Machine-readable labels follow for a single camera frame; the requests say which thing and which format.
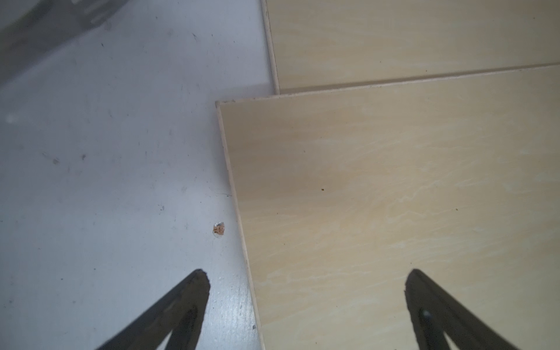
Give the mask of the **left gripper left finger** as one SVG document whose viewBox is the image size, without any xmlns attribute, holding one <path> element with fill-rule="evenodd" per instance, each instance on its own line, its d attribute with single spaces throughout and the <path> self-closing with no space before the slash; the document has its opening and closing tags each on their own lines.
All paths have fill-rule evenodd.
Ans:
<svg viewBox="0 0 560 350">
<path fill-rule="evenodd" d="M 210 282 L 197 269 L 101 349 L 157 349 L 165 339 L 167 349 L 195 349 L 201 335 Z"/>
</svg>

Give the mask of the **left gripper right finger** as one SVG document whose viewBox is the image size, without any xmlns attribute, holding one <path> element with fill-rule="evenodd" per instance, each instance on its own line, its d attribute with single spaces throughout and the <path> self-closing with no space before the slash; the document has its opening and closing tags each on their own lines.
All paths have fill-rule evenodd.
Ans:
<svg viewBox="0 0 560 350">
<path fill-rule="evenodd" d="M 405 299 L 420 349 L 449 349 L 448 339 L 458 349 L 516 348 L 419 269 L 408 274 Z"/>
</svg>

